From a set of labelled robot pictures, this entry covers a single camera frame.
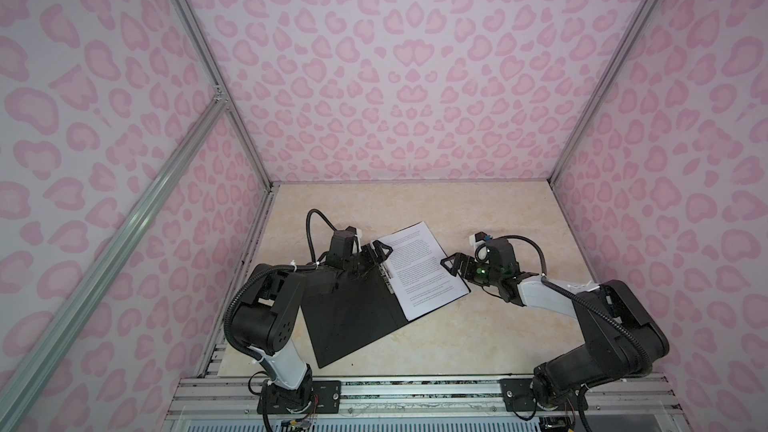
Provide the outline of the printed paper sheet corner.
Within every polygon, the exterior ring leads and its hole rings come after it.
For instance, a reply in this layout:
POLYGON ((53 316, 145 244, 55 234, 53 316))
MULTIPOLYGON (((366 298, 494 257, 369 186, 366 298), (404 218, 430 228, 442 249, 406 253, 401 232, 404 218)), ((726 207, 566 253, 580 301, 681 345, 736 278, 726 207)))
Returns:
POLYGON ((384 265, 408 322, 470 293, 461 278, 451 276, 440 265, 446 254, 425 222, 379 240, 393 248, 384 265))

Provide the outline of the blue black file folder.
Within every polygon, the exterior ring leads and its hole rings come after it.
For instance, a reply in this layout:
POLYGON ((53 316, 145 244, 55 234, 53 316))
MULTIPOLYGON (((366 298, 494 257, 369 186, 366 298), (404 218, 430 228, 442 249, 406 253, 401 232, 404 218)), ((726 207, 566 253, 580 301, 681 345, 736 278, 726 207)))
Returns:
POLYGON ((407 326, 380 266, 328 295, 307 297, 302 313, 316 363, 323 368, 407 326))

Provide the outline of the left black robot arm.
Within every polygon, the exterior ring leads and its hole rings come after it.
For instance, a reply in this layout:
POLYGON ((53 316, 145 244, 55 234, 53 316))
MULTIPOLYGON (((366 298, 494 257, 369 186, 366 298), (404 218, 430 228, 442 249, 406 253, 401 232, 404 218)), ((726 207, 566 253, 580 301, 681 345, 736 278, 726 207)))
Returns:
POLYGON ((223 318, 227 342, 268 376, 260 397, 303 409, 312 399, 312 368, 291 341, 305 316, 318 366, 325 367, 402 325, 382 271, 391 246, 362 245, 353 227, 334 231, 328 251, 306 265, 259 264, 223 318))

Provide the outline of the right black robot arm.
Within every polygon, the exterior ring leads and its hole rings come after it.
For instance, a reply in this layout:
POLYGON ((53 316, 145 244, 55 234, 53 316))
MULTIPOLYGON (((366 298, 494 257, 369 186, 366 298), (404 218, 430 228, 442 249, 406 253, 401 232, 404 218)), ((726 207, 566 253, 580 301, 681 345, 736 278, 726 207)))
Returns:
POLYGON ((496 288, 505 303, 577 321, 583 344, 534 369, 528 396, 542 409, 568 401, 582 408, 583 392, 627 377, 644 377, 670 352, 668 338, 625 282, 552 279, 543 249, 530 238, 477 238, 471 255, 455 253, 441 259, 440 265, 478 287, 496 288))

